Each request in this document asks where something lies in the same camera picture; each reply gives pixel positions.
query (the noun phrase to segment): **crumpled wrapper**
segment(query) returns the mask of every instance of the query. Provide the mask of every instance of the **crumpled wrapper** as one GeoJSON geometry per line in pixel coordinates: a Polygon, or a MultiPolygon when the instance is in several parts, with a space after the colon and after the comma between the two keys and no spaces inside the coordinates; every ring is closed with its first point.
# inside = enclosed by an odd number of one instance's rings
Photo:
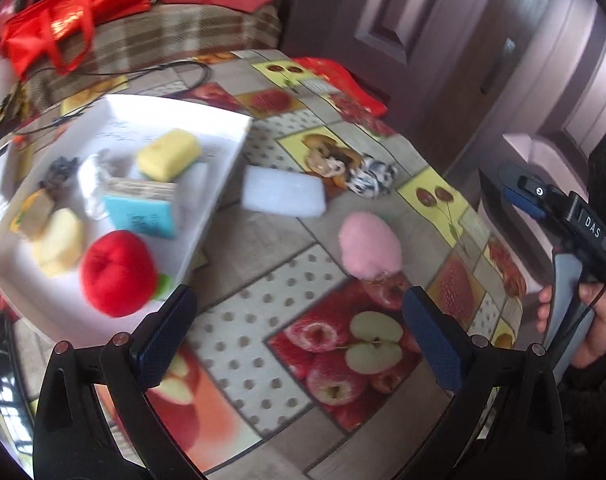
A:
{"type": "Polygon", "coordinates": [[[78,186],[83,195],[85,214],[92,220],[101,220],[108,214],[102,202],[103,188],[114,176],[113,166],[108,162],[110,150],[103,149],[88,156],[78,168],[78,186]]]}

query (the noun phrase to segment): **brown door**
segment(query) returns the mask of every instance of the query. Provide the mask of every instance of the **brown door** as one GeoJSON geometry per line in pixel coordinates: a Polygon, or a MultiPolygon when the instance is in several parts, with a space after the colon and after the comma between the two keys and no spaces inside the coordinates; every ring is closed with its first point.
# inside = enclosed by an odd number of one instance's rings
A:
{"type": "Polygon", "coordinates": [[[457,101],[457,92],[481,92],[478,81],[488,74],[480,102],[491,106],[531,37],[497,23],[517,17],[535,29],[545,5],[544,0],[284,0],[288,20],[281,48],[290,56],[329,57],[343,64],[385,102],[385,121],[443,171],[478,125],[465,116],[467,129],[456,130],[451,142],[455,128],[433,126],[433,114],[457,105],[478,108],[477,101],[457,101]],[[511,46],[508,38],[518,44],[511,46]],[[471,41],[476,57],[465,49],[471,41]],[[466,53],[463,70],[459,61],[466,53]],[[458,86],[452,88],[452,81],[458,86]]]}

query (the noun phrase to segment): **table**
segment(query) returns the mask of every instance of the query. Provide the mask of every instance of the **table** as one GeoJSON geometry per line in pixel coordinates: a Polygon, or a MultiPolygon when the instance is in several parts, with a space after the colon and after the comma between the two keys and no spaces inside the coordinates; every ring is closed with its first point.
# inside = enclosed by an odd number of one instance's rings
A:
{"type": "MultiPolygon", "coordinates": [[[[348,214],[362,210],[382,218],[401,241],[403,273],[411,284],[425,287],[444,310],[451,312],[454,301],[453,313],[470,334],[511,346],[522,305],[500,256],[500,242],[408,140],[382,136],[376,130],[389,132],[371,118],[347,113],[336,89],[281,52],[244,50],[198,59],[210,65],[212,77],[195,90],[188,88],[202,69],[193,66],[132,82],[122,76],[64,100],[25,129],[49,124],[106,91],[170,94],[251,113],[255,120],[243,155],[193,262],[190,285],[202,313],[180,355],[189,377],[196,374],[198,380],[183,380],[185,370],[171,371],[169,382],[180,390],[176,395],[182,404],[158,401],[157,410],[212,479],[391,479],[449,402],[420,353],[411,344],[405,347],[403,366],[388,387],[396,386],[393,391],[381,393],[385,386],[375,387],[371,378],[350,378],[360,381],[355,386],[360,396],[344,406],[327,406],[318,400],[317,383],[307,378],[313,369],[315,376],[327,376],[336,368],[319,364],[322,352],[292,349],[286,338],[283,343],[284,331],[310,313],[326,319],[363,298],[366,310],[401,320],[398,312],[370,300],[362,283],[342,266],[340,226],[348,214]],[[393,164],[398,169],[393,190],[369,199],[326,182],[331,198],[317,219],[242,209],[244,168],[308,171],[302,139],[310,133],[393,164]]],[[[21,151],[19,176],[60,134],[49,130],[30,139],[21,151]]],[[[3,303],[0,296],[0,308],[3,303]]],[[[35,407],[53,342],[38,336],[25,319],[14,323],[14,337],[35,407]]],[[[176,398],[165,393],[161,400],[176,398]]],[[[99,395],[124,456],[138,462],[114,420],[105,389],[99,395]]],[[[1,431],[0,436],[7,442],[1,431]]],[[[29,468],[29,457],[19,459],[29,468]]]]}

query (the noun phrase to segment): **plaid blanket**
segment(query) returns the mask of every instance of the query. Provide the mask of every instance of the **plaid blanket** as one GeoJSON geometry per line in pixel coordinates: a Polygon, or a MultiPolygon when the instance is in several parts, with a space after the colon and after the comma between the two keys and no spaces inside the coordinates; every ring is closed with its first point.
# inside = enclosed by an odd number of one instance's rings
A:
{"type": "MultiPolygon", "coordinates": [[[[274,48],[279,35],[280,22],[273,6],[253,14],[217,6],[153,6],[149,12],[97,27],[92,50],[79,70],[122,72],[197,54],[274,48]]],[[[83,38],[75,34],[60,47],[64,59],[71,59],[81,51],[83,38]]],[[[43,57],[28,72],[27,98],[39,112],[99,80],[77,73],[38,72],[48,66],[51,63],[43,57]]]]}

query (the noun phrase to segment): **foam piece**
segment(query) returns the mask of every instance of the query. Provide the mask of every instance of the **foam piece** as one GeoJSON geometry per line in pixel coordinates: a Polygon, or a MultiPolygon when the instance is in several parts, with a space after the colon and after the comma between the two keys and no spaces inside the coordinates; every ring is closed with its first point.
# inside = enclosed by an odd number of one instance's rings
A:
{"type": "Polygon", "coordinates": [[[360,280],[391,276],[401,270],[401,243],[378,216],[357,211],[345,219],[339,232],[343,267],[360,280]]]}
{"type": "Polygon", "coordinates": [[[316,176],[248,166],[241,206],[275,215],[319,217],[325,212],[323,181],[316,176]]]}

